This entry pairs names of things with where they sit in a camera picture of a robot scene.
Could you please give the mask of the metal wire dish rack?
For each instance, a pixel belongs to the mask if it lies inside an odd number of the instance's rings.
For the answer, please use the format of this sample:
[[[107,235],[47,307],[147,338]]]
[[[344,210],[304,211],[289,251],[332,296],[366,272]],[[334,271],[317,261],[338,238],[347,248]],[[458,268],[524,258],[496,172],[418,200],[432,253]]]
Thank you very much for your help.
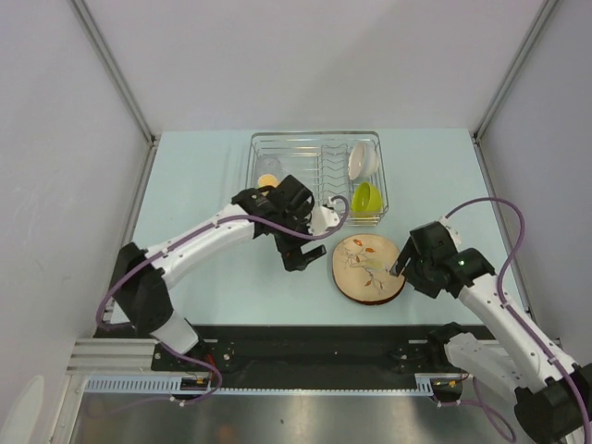
[[[358,142],[366,142],[376,148],[379,166],[369,179],[351,181],[348,178],[348,160]],[[375,131],[256,132],[251,137],[247,157],[247,188],[257,186],[255,163],[264,155],[276,156],[283,164],[285,176],[294,176],[311,190],[318,204],[335,194],[343,195],[351,202],[356,188],[365,181],[377,186],[383,202],[380,215],[356,217],[351,210],[347,221],[350,226],[376,226],[389,209],[381,143]]]

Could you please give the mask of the clear glass cup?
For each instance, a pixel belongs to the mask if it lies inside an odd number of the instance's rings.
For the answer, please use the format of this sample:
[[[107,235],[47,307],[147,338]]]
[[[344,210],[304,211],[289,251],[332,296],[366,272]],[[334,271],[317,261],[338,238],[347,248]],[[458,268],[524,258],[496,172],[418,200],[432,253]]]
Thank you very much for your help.
[[[283,179],[285,170],[282,162],[273,155],[264,155],[257,159],[255,163],[255,176],[257,178],[264,175],[273,175],[276,179]]]

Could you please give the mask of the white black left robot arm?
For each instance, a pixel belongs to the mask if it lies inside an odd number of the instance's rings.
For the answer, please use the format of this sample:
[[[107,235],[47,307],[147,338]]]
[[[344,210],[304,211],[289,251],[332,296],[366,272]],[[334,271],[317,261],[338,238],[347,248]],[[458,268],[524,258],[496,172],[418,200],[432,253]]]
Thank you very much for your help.
[[[173,308],[170,290],[211,255],[262,235],[274,238],[287,271],[303,271],[326,252],[323,246],[304,252],[303,245],[339,226],[330,203],[316,203],[312,192],[288,175],[278,185],[240,191],[210,219],[175,238],[147,249],[125,245],[109,296],[137,333],[157,339],[177,364],[192,370],[203,362],[203,341]]]

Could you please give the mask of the cream yellow handled mug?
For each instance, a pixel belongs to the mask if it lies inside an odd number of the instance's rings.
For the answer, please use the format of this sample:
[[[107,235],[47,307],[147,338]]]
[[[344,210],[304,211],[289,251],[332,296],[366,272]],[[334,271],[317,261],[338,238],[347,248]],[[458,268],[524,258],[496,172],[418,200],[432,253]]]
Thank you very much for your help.
[[[263,188],[263,187],[274,187],[274,188],[276,188],[276,186],[278,184],[279,184],[279,180],[273,174],[264,174],[264,175],[260,176],[258,178],[258,180],[257,180],[257,187],[258,188]]]

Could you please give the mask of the lime green bowl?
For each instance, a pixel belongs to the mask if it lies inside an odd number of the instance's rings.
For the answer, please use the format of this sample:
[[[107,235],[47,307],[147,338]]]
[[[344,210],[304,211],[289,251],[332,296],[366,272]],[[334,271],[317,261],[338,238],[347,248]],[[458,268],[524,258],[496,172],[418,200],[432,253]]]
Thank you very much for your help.
[[[378,187],[367,181],[360,183],[352,196],[352,214],[363,218],[379,216],[382,207],[382,196]]]

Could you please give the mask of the white bowl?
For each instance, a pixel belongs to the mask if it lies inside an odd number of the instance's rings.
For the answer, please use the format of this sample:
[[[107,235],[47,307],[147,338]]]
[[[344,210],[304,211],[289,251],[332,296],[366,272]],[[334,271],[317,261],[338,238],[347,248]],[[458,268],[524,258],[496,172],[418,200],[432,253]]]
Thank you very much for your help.
[[[379,159],[376,148],[366,142],[358,142],[351,150],[348,160],[348,178],[351,181],[369,179],[378,171]]]

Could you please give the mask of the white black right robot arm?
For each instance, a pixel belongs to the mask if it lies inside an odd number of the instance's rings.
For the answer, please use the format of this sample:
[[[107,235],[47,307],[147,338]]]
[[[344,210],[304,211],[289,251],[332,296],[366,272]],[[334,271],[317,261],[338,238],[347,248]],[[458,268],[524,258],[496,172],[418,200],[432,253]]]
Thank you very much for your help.
[[[416,291],[446,291],[475,314],[498,342],[484,346],[457,324],[426,348],[438,371],[453,366],[512,403],[523,431],[536,443],[553,443],[582,431],[591,440],[591,367],[579,364],[551,340],[503,288],[501,277],[474,248],[460,250],[446,219],[411,230],[390,273]]]

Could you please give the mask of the beige bird pattern plate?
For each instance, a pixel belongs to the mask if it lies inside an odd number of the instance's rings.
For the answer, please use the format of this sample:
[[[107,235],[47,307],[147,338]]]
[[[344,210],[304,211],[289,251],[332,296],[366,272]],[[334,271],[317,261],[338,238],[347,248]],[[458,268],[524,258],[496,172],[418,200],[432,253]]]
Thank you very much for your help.
[[[400,255],[391,240],[376,234],[356,234],[342,240],[332,254],[332,277],[339,291],[362,305],[382,305],[397,298],[403,276],[390,274]]]

